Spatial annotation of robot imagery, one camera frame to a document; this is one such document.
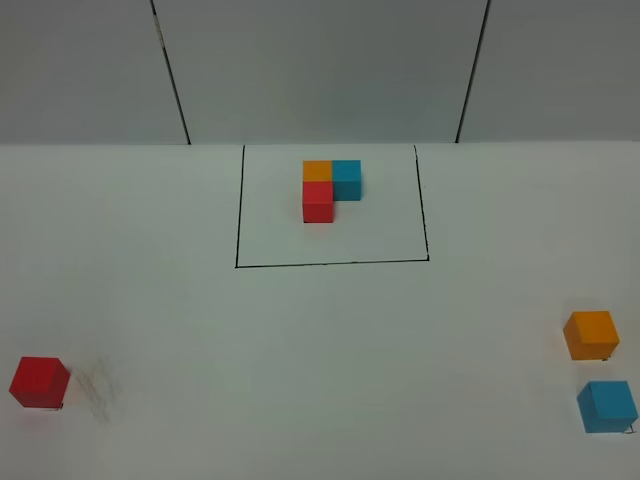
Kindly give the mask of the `red template block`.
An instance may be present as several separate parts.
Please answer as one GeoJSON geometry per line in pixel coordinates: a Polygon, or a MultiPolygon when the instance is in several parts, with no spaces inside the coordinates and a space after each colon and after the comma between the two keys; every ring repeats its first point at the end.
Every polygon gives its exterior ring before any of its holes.
{"type": "Polygon", "coordinates": [[[302,210],[305,223],[332,223],[334,221],[333,183],[331,181],[304,182],[302,210]]]}

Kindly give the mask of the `orange template block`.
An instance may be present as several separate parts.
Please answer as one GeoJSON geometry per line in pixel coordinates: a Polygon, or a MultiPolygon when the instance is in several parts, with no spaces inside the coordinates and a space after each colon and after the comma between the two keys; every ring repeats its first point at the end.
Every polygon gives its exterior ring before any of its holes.
{"type": "Polygon", "coordinates": [[[305,160],[303,162],[303,182],[332,182],[332,166],[331,160],[305,160]]]}

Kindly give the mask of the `blue template block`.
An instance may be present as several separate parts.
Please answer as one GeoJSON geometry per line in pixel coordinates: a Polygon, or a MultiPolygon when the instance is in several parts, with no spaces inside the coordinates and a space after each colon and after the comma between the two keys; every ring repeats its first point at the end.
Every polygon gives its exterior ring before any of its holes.
{"type": "Polygon", "coordinates": [[[361,161],[333,160],[332,182],[335,201],[360,201],[362,199],[361,161]]]}

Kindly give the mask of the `loose blue block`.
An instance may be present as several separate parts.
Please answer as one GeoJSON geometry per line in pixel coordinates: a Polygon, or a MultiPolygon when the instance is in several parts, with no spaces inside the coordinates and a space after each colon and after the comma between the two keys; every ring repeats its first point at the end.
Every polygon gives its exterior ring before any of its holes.
{"type": "Polygon", "coordinates": [[[589,381],[577,403],[587,433],[624,433],[639,418],[627,381],[589,381]]]}

